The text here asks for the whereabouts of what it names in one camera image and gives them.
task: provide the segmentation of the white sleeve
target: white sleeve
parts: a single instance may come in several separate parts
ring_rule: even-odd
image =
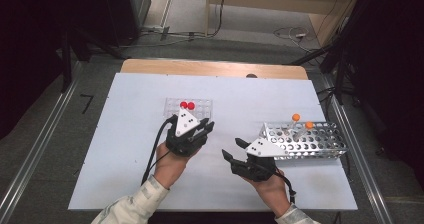
[[[92,224],[147,223],[168,192],[150,176],[133,196],[122,197],[107,206]]]
[[[276,218],[278,224],[319,224],[307,216],[303,211],[291,204],[289,209],[280,218]]]

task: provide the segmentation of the gray floor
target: gray floor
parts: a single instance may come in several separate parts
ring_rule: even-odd
[[[205,32],[205,13],[205,0],[171,0],[165,26],[170,27],[170,32]],[[209,34],[218,28],[219,13],[220,5],[209,6]],[[300,33],[307,35],[296,39],[295,35]],[[225,6],[215,39],[290,47],[296,47],[295,42],[300,41],[298,45],[309,50],[320,48],[315,37],[307,13]]]
[[[138,45],[158,42],[159,36],[144,36]],[[180,40],[171,38],[167,41]],[[295,47],[255,44],[225,40],[201,39],[159,47],[133,47],[122,50],[133,58],[175,58],[191,60],[237,61],[265,64],[289,63],[304,55]],[[317,67],[306,63],[308,76],[317,90],[324,88],[322,75]],[[96,54],[84,70],[75,92],[66,107],[35,172],[15,208],[9,223],[89,223],[97,212],[71,212],[67,210],[78,170],[84,161],[96,124],[99,120],[114,74],[119,72],[122,60],[107,54]],[[0,191],[4,193],[37,138],[44,122],[59,97],[61,78],[54,81],[39,100],[28,110],[10,135],[0,141]],[[87,98],[80,94],[94,95],[93,102],[82,114]],[[423,191],[412,170],[400,161],[378,157],[374,151],[378,143],[360,108],[355,108],[346,98],[345,108],[355,134],[366,155],[384,197],[417,197]],[[351,160],[351,188],[359,210],[343,212],[343,223],[377,223],[361,179]],[[395,223],[423,223],[423,204],[408,201],[388,202]],[[332,223],[334,212],[306,211],[321,223]],[[204,213],[156,213],[152,223],[199,223]],[[209,214],[210,223],[273,223],[267,214]]]

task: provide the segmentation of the test tube rack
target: test tube rack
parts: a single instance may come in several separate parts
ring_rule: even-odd
[[[199,120],[203,118],[212,119],[212,100],[210,99],[192,99],[192,98],[166,98],[163,110],[164,120],[172,115],[178,115],[181,102],[192,102],[195,108],[187,111]]]
[[[294,134],[300,131],[304,123],[296,123],[293,129],[287,129],[289,123],[264,123],[260,137],[282,148],[286,155],[275,160],[334,158],[348,151],[342,133],[335,123],[314,122],[313,128],[296,142]]]

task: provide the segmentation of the person's arm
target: person's arm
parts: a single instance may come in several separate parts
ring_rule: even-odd
[[[254,182],[243,178],[258,192],[259,197],[274,212],[278,224],[318,224],[294,204],[290,204],[286,195],[286,184],[283,179],[273,175],[267,181]]]
[[[156,159],[165,156],[156,163],[154,175],[134,195],[123,197],[103,209],[92,224],[147,223],[191,158],[168,152],[165,143],[160,144],[156,149]]]

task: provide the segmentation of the metal rail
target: metal rail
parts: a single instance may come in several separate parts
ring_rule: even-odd
[[[69,103],[69,100],[72,97],[72,94],[77,86],[80,74],[82,72],[81,62],[77,62],[74,69],[73,75],[74,80],[71,82],[68,90],[65,93],[62,93],[59,96],[52,112],[47,118],[46,123],[44,124],[40,134],[35,140],[30,152],[28,153],[25,161],[23,162],[21,168],[17,172],[16,176],[10,183],[6,194],[1,201],[0,205],[0,223],[7,223],[12,216],[13,211],[15,210],[16,205],[18,204],[19,199],[25,191],[26,186],[28,185],[29,180],[31,179],[32,174],[34,173],[35,168],[37,167],[38,162],[40,161],[44,150],[46,149],[50,138],[62,117],[62,114]]]
[[[324,75],[324,83],[326,88],[333,87],[333,81],[329,74]],[[386,206],[383,196],[381,195],[380,189],[375,181],[371,169],[368,166],[368,162],[365,159],[364,154],[358,144],[355,133],[353,132],[352,126],[350,125],[349,119],[347,118],[344,106],[340,106],[336,101],[332,100],[331,104],[336,113],[340,127],[345,134],[345,138],[349,142],[349,151],[355,161],[356,168],[359,176],[364,184],[365,191],[367,192],[371,206],[374,209],[374,213],[377,220],[381,224],[394,223],[390,216],[389,210]]]

